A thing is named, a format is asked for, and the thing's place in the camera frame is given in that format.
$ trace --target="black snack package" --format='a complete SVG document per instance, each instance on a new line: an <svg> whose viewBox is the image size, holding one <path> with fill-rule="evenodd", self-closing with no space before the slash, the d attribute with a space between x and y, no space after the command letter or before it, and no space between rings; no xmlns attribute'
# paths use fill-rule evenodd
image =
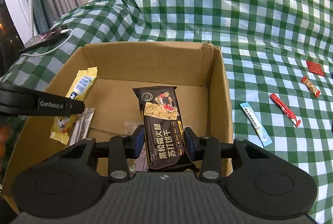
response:
<svg viewBox="0 0 333 224"><path fill-rule="evenodd" d="M178 171L194 168L187 155L177 87L134 88L144 119L147 159L151 170Z"/></svg>

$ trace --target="red stick packet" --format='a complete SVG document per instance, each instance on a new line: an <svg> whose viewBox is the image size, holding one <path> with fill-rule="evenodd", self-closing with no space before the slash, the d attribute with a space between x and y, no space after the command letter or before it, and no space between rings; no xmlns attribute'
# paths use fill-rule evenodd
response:
<svg viewBox="0 0 333 224"><path fill-rule="evenodd" d="M301 79L301 82L305 84L305 86L307 86L307 88L310 90L310 92L312 92L315 97L318 97L320 94L320 90L318 90L313 83L307 78L307 76L305 76L304 78Z"/></svg>
<svg viewBox="0 0 333 224"><path fill-rule="evenodd" d="M288 106L282 102L280 98L276 96L275 93L270 95L272 100L282 109L282 111L287 115L287 117L294 123L295 126L299 126L301 120L297 119L295 113L293 113Z"/></svg>
<svg viewBox="0 0 333 224"><path fill-rule="evenodd" d="M318 63L314 63L311 61L306 61L306 65L308 66L308 69L311 73L317 74L319 76L325 76L325 73L321 69L321 65Z"/></svg>

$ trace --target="white charging cable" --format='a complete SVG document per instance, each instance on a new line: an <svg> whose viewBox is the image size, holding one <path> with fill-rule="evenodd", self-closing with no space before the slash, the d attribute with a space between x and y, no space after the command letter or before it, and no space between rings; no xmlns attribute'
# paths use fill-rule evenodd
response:
<svg viewBox="0 0 333 224"><path fill-rule="evenodd" d="M45 52L45 53L42 53L42 54L27 54L27 53L23 53L20 55L21 56L28 56L28 57L39 57L39 56L44 56L44 55L47 55L47 54L50 54L51 52L54 52L55 50L57 50L58 48L60 48L64 43L66 43L69 38L73 35L73 30L72 29L66 29L66 30L62 30L60 33L66 33L66 32L71 32L69 34L69 37L66 38L66 40L64 40L64 42L62 42L59 46L55 47L54 49L48 51L48 52Z"/></svg>

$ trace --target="small red square packet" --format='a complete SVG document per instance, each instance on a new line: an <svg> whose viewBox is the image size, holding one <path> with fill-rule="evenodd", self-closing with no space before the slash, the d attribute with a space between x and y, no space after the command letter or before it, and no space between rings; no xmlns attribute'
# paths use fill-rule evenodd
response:
<svg viewBox="0 0 333 224"><path fill-rule="evenodd" d="M321 65L318 63L314 63L311 61L306 61L306 65L308 66L308 69L311 73L317 74L319 76L325 76L325 73L323 72Z"/></svg>

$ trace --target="yellow package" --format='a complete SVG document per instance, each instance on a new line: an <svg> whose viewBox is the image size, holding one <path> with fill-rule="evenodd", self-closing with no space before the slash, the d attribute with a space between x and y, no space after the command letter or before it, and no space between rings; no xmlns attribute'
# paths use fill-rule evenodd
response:
<svg viewBox="0 0 333 224"><path fill-rule="evenodd" d="M88 68L87 70L79 70L66 97L84 101L92 88L96 77L97 67ZM69 117L54 117L50 138L60 141L62 144L67 144L69 140L68 134L71 131L76 116L77 114L72 114Z"/></svg>

